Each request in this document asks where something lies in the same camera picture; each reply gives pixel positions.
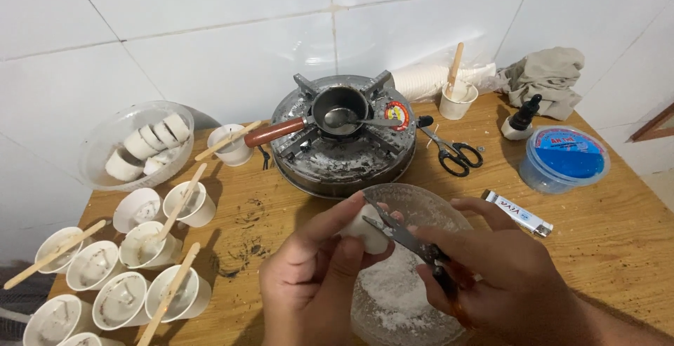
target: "stove label sticker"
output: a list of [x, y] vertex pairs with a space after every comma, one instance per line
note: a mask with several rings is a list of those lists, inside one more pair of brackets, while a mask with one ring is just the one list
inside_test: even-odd
[[400, 101], [391, 101], [386, 104], [383, 117], [386, 119], [400, 119], [402, 121], [402, 125], [391, 127], [391, 129], [397, 132], [407, 129], [407, 126], [410, 124], [410, 115], [407, 112], [407, 108]]

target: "gray cloth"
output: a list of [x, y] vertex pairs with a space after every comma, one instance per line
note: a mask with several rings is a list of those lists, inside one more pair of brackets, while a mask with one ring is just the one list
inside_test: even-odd
[[521, 107], [535, 94], [543, 100], [538, 115], [565, 120], [582, 99], [572, 87], [580, 77], [585, 57], [577, 49], [555, 47], [531, 53], [521, 61], [500, 70], [497, 75], [508, 82], [510, 104]]

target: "metal spoon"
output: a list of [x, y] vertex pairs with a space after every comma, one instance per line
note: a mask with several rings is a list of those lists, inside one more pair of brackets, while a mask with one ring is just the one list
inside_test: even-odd
[[324, 117], [325, 125], [336, 129], [346, 124], [366, 124], [374, 126], [400, 126], [402, 121], [400, 119], [358, 119], [355, 118], [355, 113], [347, 108], [336, 108], [327, 112]]

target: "wooden table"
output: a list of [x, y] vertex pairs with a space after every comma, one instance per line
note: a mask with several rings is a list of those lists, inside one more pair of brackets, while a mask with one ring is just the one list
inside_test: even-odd
[[[674, 295], [667, 285], [674, 279], [674, 214], [615, 152], [610, 150], [610, 173], [597, 184], [562, 195], [543, 195], [527, 187], [518, 176], [525, 143], [501, 136], [501, 124], [515, 109], [500, 96], [479, 97], [460, 121], [442, 118], [431, 103], [414, 105], [413, 109], [415, 115], [434, 116], [435, 123], [440, 124], [437, 133], [441, 138], [483, 146], [484, 166], [473, 169], [467, 178], [455, 178], [438, 163], [436, 145], [426, 149], [428, 137], [417, 132], [417, 153], [400, 178], [401, 183], [426, 188], [447, 200], [495, 190], [554, 224], [554, 231], [543, 243], [572, 288], [605, 302], [619, 316], [632, 316], [674, 334]], [[536, 126], [553, 124], [560, 122], [535, 118]], [[599, 138], [576, 113], [564, 124]], [[210, 130], [196, 132], [193, 156], [206, 149], [209, 133]], [[193, 242], [201, 242], [203, 248], [193, 266], [213, 286], [213, 296], [201, 316], [160, 325], [155, 344], [259, 345], [264, 333], [257, 283], [260, 263], [298, 224], [335, 202], [291, 186], [276, 168], [263, 171], [263, 158], [257, 151], [242, 167], [224, 166], [215, 156], [207, 161], [201, 182], [218, 207], [216, 216], [205, 227], [184, 231], [174, 228], [172, 234], [184, 239], [183, 253]], [[156, 187], [157, 192], [166, 195], [178, 183], [189, 180], [197, 168], [198, 163], [190, 159], [178, 175]], [[111, 218], [126, 195], [94, 192], [80, 227]], [[467, 217], [474, 228], [487, 228], [482, 218]], [[119, 244], [123, 236], [110, 226], [96, 238]], [[141, 272], [150, 281], [157, 275]], [[72, 290], [66, 286], [64, 275], [58, 275], [51, 297], [62, 293]], [[78, 296], [93, 302], [96, 294], [97, 291], [89, 291]], [[134, 345], [143, 328], [123, 328], [102, 335]], [[471, 344], [499, 343], [475, 337]]]

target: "wooden handle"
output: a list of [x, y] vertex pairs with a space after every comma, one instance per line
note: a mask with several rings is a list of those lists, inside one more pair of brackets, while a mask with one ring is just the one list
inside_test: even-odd
[[243, 140], [246, 142], [246, 146], [256, 147], [302, 129], [304, 129], [304, 118], [298, 117], [280, 124], [257, 129], [255, 132], [246, 134]]
[[454, 54], [454, 62], [451, 64], [450, 75], [447, 77], [447, 90], [445, 93], [451, 92], [456, 82], [456, 75], [459, 72], [459, 63], [461, 63], [461, 55], [463, 54], [463, 42], [459, 42], [459, 45], [456, 47], [456, 54]]
[[243, 129], [239, 130], [238, 132], [231, 133], [229, 136], [223, 138], [222, 140], [218, 141], [218, 143], [209, 147], [206, 151], [204, 151], [201, 154], [194, 157], [194, 160], [198, 161], [198, 162], [201, 162], [202, 159], [204, 159], [206, 157], [209, 157], [214, 152], [222, 149], [223, 147], [227, 146], [228, 144], [234, 142], [235, 140], [238, 140], [239, 138], [243, 137], [244, 135], [252, 132], [253, 130], [257, 129], [260, 125], [262, 125], [262, 121], [255, 121], [252, 124], [250, 124], [250, 125], [244, 127]]
[[97, 231], [101, 230], [105, 226], [105, 220], [100, 220], [98, 221], [94, 226], [90, 227], [89, 229], [85, 230], [81, 234], [78, 234], [72, 238], [66, 239], [66, 241], [57, 247], [54, 251], [51, 253], [45, 255], [44, 258], [38, 260], [33, 264], [32, 266], [28, 267], [27, 269], [23, 270], [21, 273], [16, 275], [15, 277], [11, 278], [5, 283], [5, 290], [9, 290], [19, 284], [20, 282], [26, 280], [30, 275], [36, 273], [40, 268], [46, 266], [49, 263], [52, 263], [56, 258], [59, 256], [63, 255], [66, 251], [72, 249], [73, 247], [77, 246], [80, 242], [82, 242], [85, 238], [90, 237], [91, 234], [96, 233]]
[[183, 206], [185, 206], [185, 203], [187, 203], [187, 201], [190, 199], [190, 196], [192, 196], [192, 192], [194, 191], [194, 188], [196, 188], [197, 183], [199, 183], [199, 179], [201, 178], [201, 175], [204, 173], [205, 169], [206, 163], [202, 163], [199, 166], [197, 173], [195, 173], [194, 176], [192, 177], [192, 180], [190, 180], [190, 184], [187, 185], [187, 189], [183, 193], [183, 196], [180, 198], [180, 201], [171, 211], [171, 215], [168, 216], [169, 218], [164, 223], [164, 227], [162, 227], [162, 230], [159, 232], [159, 234], [157, 234], [157, 239], [159, 241], [163, 241], [164, 238], [166, 238], [166, 236], [169, 234], [169, 231], [171, 230], [173, 223], [178, 218], [178, 214], [180, 214], [180, 211], [183, 209]]
[[199, 245], [199, 242], [193, 244], [192, 247], [190, 247], [190, 251], [187, 252], [185, 260], [180, 265], [180, 268], [178, 268], [178, 272], [173, 277], [171, 284], [168, 285], [166, 295], [164, 296], [164, 298], [162, 298], [162, 301], [159, 303], [157, 310], [154, 311], [154, 316], [152, 316], [150, 323], [147, 324], [147, 327], [145, 328], [143, 335], [140, 337], [140, 340], [138, 341], [138, 346], [148, 346], [150, 344], [150, 340], [152, 339], [154, 332], [157, 331], [157, 326], [159, 326], [162, 317], [166, 313], [166, 310], [169, 308], [171, 300], [173, 300], [173, 297], [180, 288], [180, 284], [182, 284], [183, 280], [185, 280], [185, 275], [187, 275], [187, 273], [190, 271], [192, 262], [194, 262], [194, 258], [196, 258], [200, 248], [201, 245]]

